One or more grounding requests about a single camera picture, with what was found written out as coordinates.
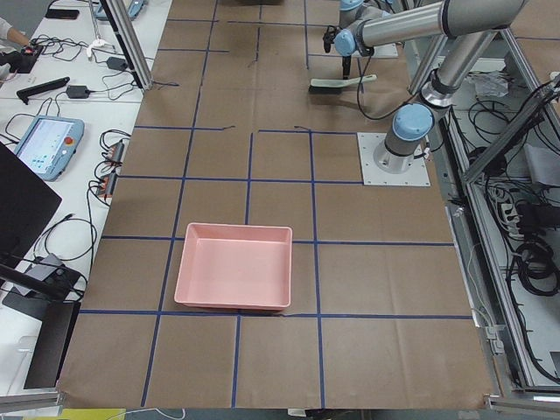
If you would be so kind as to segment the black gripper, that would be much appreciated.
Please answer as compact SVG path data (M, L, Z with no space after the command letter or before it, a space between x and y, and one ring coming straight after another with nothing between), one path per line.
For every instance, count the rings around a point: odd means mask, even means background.
M342 58L342 77L348 78L351 73L352 57L344 56Z

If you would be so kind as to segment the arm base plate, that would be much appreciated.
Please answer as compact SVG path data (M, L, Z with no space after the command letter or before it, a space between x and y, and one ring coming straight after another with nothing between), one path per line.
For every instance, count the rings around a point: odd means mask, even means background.
M386 149L385 133L358 132L360 168L364 186L430 187L422 149L399 157Z
M373 50L366 52L366 56L372 55L377 59L396 59L399 56L396 43L374 46Z

